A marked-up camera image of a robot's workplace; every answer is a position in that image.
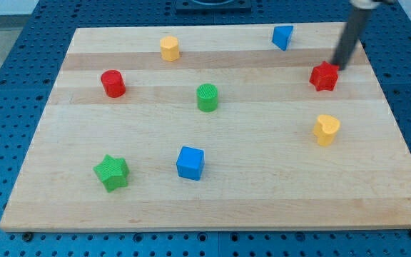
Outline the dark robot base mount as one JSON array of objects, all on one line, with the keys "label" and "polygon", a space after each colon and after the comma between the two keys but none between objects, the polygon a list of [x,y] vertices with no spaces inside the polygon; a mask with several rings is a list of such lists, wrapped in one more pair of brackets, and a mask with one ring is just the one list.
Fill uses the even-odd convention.
[{"label": "dark robot base mount", "polygon": [[188,11],[250,11],[251,0],[176,0],[177,14]]}]

